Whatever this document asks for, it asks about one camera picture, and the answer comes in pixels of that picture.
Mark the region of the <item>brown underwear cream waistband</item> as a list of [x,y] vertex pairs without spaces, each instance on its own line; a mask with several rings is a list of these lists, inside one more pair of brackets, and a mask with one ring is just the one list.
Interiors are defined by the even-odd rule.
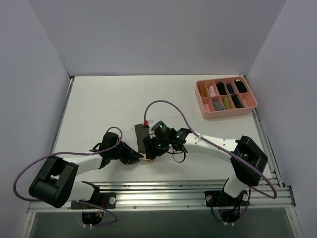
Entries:
[[143,124],[140,123],[140,124],[134,125],[134,129],[136,134],[138,153],[142,155],[142,158],[140,158],[139,160],[145,163],[152,163],[153,160],[148,159],[146,156],[146,149],[143,143],[143,139],[146,138],[150,134],[149,128],[146,126],[143,126]]

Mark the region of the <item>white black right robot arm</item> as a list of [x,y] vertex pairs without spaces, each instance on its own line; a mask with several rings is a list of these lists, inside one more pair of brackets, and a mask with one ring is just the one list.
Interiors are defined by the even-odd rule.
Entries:
[[205,136],[181,128],[176,131],[164,126],[156,128],[143,139],[148,159],[155,159],[165,153],[197,153],[224,160],[233,167],[230,176],[220,192],[220,199],[230,205],[247,187],[259,185],[267,166],[268,158],[262,149],[248,136],[240,139],[221,139]]

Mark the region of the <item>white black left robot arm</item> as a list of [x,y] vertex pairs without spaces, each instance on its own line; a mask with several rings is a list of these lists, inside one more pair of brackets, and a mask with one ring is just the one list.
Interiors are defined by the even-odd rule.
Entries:
[[112,145],[115,143],[98,143],[89,150],[88,155],[48,157],[31,183],[29,194],[55,208],[77,200],[82,200],[89,208],[100,206],[102,197],[99,187],[88,181],[76,182],[76,177],[88,171],[102,169],[112,160],[120,160],[129,165],[144,158],[143,154],[124,142],[109,151],[99,153]]

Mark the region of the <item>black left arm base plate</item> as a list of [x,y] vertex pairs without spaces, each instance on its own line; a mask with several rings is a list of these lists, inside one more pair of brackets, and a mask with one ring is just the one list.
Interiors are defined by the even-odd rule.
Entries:
[[[93,197],[89,201],[84,201],[84,202],[93,204],[98,207],[106,208],[106,209],[114,209],[116,207],[116,193],[115,192],[99,192],[97,195],[93,195]],[[73,210],[94,209],[94,207],[90,205],[85,205],[82,203],[78,203],[76,201],[71,202],[70,208]]]

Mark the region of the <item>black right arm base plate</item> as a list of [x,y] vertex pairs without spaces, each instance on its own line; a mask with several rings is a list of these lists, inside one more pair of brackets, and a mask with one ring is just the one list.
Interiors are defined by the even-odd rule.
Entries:
[[204,192],[206,206],[208,207],[238,207],[249,205],[248,192],[243,190],[233,198],[220,190],[209,190]]

